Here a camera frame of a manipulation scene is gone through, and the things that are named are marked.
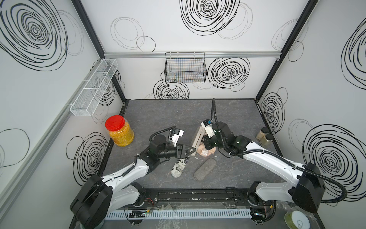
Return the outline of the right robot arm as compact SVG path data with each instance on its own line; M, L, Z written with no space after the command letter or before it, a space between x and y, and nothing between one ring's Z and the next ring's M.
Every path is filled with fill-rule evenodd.
M247 192L253 205L261 201L286 201L316 213L320 204L338 203L348 195L341 183L321 175L312 163L303 165L275 154L243 135L234 135L223 122L206 119L201 127L206 132L203 143L207 150L223 149L228 155L254 162L284 180L282 183L255 181Z

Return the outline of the grey rectangular eyeglass case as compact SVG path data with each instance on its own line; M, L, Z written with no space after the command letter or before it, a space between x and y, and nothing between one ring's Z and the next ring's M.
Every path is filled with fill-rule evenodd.
M198 149L199 145L201 144L202 138L205 135L205 128L202 126L199 126L193 135L193 140L191 142L191 147Z

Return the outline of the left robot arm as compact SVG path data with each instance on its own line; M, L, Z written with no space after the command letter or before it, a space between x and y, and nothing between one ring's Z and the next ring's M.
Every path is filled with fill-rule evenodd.
M162 158L186 158L195 151L194 147L170 143L164 135L151 137L149 146L135 156L132 164L109 175L89 177L70 210L83 228L95 229L108 213L144 202L145 189L136 180L154 171Z

